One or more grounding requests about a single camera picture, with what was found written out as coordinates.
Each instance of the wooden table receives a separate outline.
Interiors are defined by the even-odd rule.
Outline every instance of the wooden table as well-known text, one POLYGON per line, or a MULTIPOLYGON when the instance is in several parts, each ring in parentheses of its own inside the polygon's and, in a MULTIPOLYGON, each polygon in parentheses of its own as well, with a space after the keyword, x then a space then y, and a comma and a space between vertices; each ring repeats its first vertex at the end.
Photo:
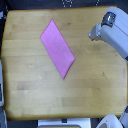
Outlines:
POLYGON ((8 13, 1 58, 8 119, 121 115, 127 104, 126 62, 107 43, 88 38, 107 8, 8 13), (64 80, 40 40, 52 18, 76 58, 64 80))

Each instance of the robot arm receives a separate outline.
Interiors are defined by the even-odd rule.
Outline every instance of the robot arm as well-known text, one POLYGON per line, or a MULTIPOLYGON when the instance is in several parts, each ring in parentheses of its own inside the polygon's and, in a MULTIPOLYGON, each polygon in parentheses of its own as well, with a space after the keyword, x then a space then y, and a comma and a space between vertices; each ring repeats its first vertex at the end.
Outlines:
POLYGON ((128 63, 128 15, 121 9, 110 7, 102 23, 93 27, 89 37, 107 42, 128 63))

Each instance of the wooden surface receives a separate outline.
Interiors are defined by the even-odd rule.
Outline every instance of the wooden surface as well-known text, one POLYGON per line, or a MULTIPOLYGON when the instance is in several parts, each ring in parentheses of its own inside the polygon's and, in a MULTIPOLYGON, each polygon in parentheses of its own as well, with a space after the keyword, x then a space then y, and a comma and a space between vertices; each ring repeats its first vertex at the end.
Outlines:
POLYGON ((8 13, 1 58, 8 119, 121 115, 126 62, 107 43, 88 38, 107 8, 8 13), (52 18, 76 58, 64 80, 40 40, 52 18))

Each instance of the dark stain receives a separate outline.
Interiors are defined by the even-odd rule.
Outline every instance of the dark stain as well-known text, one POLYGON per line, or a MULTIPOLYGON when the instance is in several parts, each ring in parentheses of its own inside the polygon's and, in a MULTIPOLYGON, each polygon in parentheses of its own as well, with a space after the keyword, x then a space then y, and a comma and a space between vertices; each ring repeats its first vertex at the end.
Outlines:
POLYGON ((104 72, 102 73, 102 76, 104 76, 104 77, 107 79, 107 77, 106 77, 106 75, 105 75, 105 73, 104 73, 104 72))
POLYGON ((103 72, 103 74, 102 74, 103 76, 105 75, 105 73, 103 72))
POLYGON ((69 26, 69 25, 71 25, 71 23, 67 23, 67 25, 69 26))

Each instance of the pink paper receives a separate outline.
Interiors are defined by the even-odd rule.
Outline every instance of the pink paper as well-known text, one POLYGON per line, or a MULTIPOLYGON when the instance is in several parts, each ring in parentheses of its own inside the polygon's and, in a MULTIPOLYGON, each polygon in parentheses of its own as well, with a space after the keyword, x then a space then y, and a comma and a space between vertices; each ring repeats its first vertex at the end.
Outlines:
POLYGON ((53 19, 41 35, 41 40, 60 75, 64 79, 75 57, 53 19))

